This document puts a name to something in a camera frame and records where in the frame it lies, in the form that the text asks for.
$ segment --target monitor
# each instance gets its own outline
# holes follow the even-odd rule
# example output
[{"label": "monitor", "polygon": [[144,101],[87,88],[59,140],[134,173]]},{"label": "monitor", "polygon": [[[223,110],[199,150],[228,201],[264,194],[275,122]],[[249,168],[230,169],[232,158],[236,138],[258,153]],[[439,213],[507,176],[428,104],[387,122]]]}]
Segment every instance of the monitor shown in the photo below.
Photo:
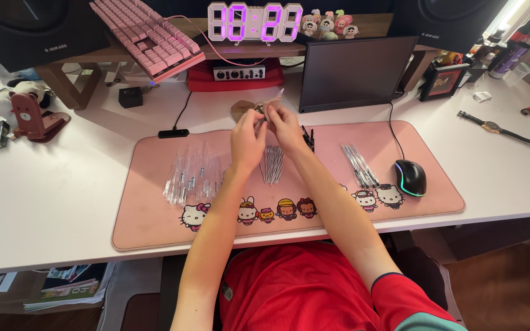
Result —
[{"label": "monitor", "polygon": [[391,102],[416,40],[398,36],[308,42],[299,112]]}]

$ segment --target digital clock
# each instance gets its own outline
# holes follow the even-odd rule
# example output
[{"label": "digital clock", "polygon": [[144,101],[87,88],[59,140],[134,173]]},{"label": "digital clock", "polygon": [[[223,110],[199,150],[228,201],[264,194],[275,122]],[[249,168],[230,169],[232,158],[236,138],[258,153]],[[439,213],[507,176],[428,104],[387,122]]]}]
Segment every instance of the digital clock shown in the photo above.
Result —
[{"label": "digital clock", "polygon": [[296,39],[302,15],[301,4],[270,2],[267,5],[247,6],[244,2],[212,2],[208,6],[208,38],[223,41],[228,38],[238,45],[243,40],[267,42]]}]

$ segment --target red shirt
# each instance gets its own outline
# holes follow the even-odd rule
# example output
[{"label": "red shirt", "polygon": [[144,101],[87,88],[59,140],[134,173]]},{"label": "red shirt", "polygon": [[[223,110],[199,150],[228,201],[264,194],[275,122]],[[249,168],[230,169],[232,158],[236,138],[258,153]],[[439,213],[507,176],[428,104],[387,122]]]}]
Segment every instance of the red shirt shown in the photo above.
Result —
[{"label": "red shirt", "polygon": [[339,249],[324,242],[240,253],[227,267],[219,295],[225,331],[391,331],[416,313],[455,322],[401,274],[379,277],[370,295]]}]

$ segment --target wooden phone stand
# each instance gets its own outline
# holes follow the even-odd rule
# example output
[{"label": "wooden phone stand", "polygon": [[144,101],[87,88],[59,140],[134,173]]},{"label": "wooden phone stand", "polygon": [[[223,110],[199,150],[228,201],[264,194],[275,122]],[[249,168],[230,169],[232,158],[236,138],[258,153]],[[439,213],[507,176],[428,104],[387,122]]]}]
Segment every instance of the wooden phone stand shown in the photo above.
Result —
[{"label": "wooden phone stand", "polygon": [[42,117],[38,97],[33,93],[10,92],[13,112],[18,128],[13,131],[17,137],[25,135],[34,143],[47,143],[71,120],[69,114],[55,112]]}]

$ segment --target hand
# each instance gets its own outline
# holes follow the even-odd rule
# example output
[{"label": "hand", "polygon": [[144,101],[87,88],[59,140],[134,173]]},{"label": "hand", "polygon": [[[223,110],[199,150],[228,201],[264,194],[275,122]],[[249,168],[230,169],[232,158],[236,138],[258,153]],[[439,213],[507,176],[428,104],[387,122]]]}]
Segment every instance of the hand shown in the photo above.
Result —
[{"label": "hand", "polygon": [[263,118],[254,109],[249,109],[240,118],[230,134],[230,151],[232,154],[232,168],[240,173],[249,175],[261,162],[265,149],[267,121],[263,122],[255,138],[255,124]]},{"label": "hand", "polygon": [[268,106],[267,114],[271,121],[269,130],[275,134],[279,146],[288,157],[293,157],[299,151],[310,151],[302,136],[297,116],[282,106],[275,109],[272,105]]}]

